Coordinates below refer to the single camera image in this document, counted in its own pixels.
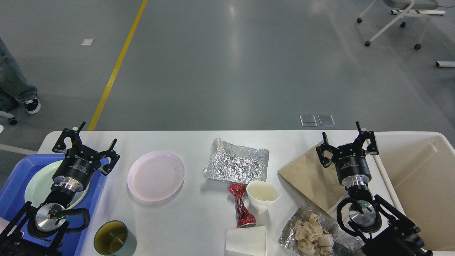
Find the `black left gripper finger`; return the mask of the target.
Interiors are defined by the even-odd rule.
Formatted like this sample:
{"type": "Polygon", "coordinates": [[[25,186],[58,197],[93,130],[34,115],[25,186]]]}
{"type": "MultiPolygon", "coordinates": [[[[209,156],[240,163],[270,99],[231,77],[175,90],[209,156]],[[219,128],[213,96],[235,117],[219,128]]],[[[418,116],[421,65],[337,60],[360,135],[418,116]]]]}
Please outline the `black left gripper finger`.
{"type": "Polygon", "coordinates": [[[104,176],[107,176],[107,175],[109,175],[109,173],[112,172],[113,168],[115,167],[118,160],[120,159],[120,155],[117,154],[117,152],[114,150],[116,142],[117,142],[117,139],[114,138],[109,149],[102,151],[102,152],[95,153],[95,169],[100,170],[100,172],[104,176]],[[106,158],[109,159],[109,163],[101,165],[101,160],[106,159],[106,158]]]}
{"type": "Polygon", "coordinates": [[[87,147],[82,143],[80,138],[80,131],[85,126],[86,122],[82,122],[77,130],[65,128],[62,130],[61,135],[57,139],[52,152],[54,153],[64,153],[64,154],[85,154],[87,153],[87,147]],[[65,144],[65,139],[70,138],[71,147],[67,148],[65,144]]]}

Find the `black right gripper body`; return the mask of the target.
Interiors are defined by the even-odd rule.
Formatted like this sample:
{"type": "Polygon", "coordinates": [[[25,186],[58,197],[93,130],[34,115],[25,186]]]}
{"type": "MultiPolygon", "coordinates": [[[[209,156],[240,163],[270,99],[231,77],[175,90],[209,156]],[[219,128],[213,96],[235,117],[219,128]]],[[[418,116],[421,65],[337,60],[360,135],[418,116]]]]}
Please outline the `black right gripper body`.
{"type": "Polygon", "coordinates": [[[365,159],[365,150],[360,147],[337,147],[340,154],[336,156],[335,168],[338,181],[344,187],[367,185],[371,173],[365,159]]]}

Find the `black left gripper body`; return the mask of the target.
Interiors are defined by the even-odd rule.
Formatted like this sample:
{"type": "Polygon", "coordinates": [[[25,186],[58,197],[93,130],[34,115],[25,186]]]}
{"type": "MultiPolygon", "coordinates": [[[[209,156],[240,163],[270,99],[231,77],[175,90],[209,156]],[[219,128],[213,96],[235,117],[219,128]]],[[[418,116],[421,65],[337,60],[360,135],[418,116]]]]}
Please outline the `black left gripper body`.
{"type": "Polygon", "coordinates": [[[65,153],[65,158],[54,173],[54,184],[66,187],[73,192],[84,191],[89,185],[101,158],[96,156],[98,151],[89,147],[78,149],[52,149],[55,153],[65,153]]]}

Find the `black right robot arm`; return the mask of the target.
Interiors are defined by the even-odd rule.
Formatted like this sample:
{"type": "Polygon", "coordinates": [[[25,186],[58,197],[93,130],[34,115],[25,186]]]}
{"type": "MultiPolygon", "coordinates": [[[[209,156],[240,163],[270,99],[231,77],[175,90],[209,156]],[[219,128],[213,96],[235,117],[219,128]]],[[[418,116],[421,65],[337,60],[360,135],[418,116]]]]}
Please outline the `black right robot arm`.
{"type": "Polygon", "coordinates": [[[326,133],[316,147],[323,167],[335,165],[340,185],[348,192],[336,209],[340,228],[351,236],[359,237],[366,256],[432,256],[423,249],[420,228],[397,208],[378,194],[373,196],[368,183],[371,173],[366,155],[378,155],[373,131],[363,131],[356,122],[358,136],[349,144],[334,147],[326,133]]]}

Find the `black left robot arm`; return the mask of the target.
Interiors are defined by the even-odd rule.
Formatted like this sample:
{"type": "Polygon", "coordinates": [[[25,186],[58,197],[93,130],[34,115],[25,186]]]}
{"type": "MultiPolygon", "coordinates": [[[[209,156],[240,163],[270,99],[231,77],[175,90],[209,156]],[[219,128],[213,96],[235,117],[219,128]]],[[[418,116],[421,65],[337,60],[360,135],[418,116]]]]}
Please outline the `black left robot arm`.
{"type": "Polygon", "coordinates": [[[82,232],[89,226],[87,208],[71,208],[76,193],[93,184],[96,171],[112,172],[120,155],[115,152],[117,139],[107,150],[98,152],[83,144],[77,130],[64,129],[52,151],[63,153],[64,159],[52,176],[50,193],[39,206],[26,201],[1,231],[2,256],[61,256],[59,251],[66,234],[82,232]]]}

